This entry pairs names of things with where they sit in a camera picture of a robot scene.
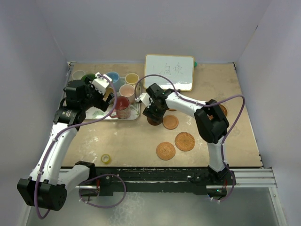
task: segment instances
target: tabletop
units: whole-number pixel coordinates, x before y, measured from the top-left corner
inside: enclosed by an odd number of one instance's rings
[[[108,73],[111,71],[125,77],[128,73],[144,76],[144,64],[75,64],[73,71],[86,73]],[[240,85],[233,64],[198,64],[194,69],[193,89],[183,95],[209,101],[223,100],[241,94]],[[228,111],[227,119],[232,125],[242,105],[241,98],[223,103]],[[198,134],[194,118],[180,111],[166,111],[165,115],[175,115],[179,125],[168,130],[161,124],[152,126],[142,115],[145,106],[141,105],[141,115],[132,121],[104,120],[80,127],[73,139],[63,166],[73,166],[77,161],[93,162],[96,166],[207,166],[209,154],[206,142]],[[188,132],[195,138],[196,145],[191,151],[180,151],[174,139],[180,132]],[[175,146],[176,154],[168,161],[161,160],[156,147],[161,142]],[[261,167],[258,147],[246,107],[225,142],[226,157],[231,167]],[[105,165],[101,156],[109,154],[111,163]]]

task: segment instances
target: tape roll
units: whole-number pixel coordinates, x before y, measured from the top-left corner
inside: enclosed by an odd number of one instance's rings
[[[104,164],[109,164],[111,162],[111,157],[108,154],[103,154],[102,155],[102,162]]]

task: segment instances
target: green object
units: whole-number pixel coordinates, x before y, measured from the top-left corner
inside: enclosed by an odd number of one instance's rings
[[[81,80],[82,80],[82,81],[85,81],[86,77],[88,77],[91,81],[93,81],[94,79],[96,79],[95,74],[90,73],[90,74],[85,74],[85,75],[81,78]]]

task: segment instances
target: gray floor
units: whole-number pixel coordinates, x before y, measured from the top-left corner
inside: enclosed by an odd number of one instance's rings
[[[122,197],[95,197],[92,202],[110,205]],[[128,193],[112,209],[79,202],[78,190],[68,195],[64,207],[43,221],[32,208],[27,226],[278,226],[267,188],[237,188],[220,204],[207,196],[167,193]]]

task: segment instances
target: whiteboard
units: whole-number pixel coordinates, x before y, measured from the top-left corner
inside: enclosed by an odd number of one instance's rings
[[[145,56],[145,74],[159,74],[170,79],[176,89],[191,91],[193,81],[194,58],[192,56],[154,55]],[[157,83],[162,89],[173,87],[163,78],[151,76],[144,79],[144,88]]]

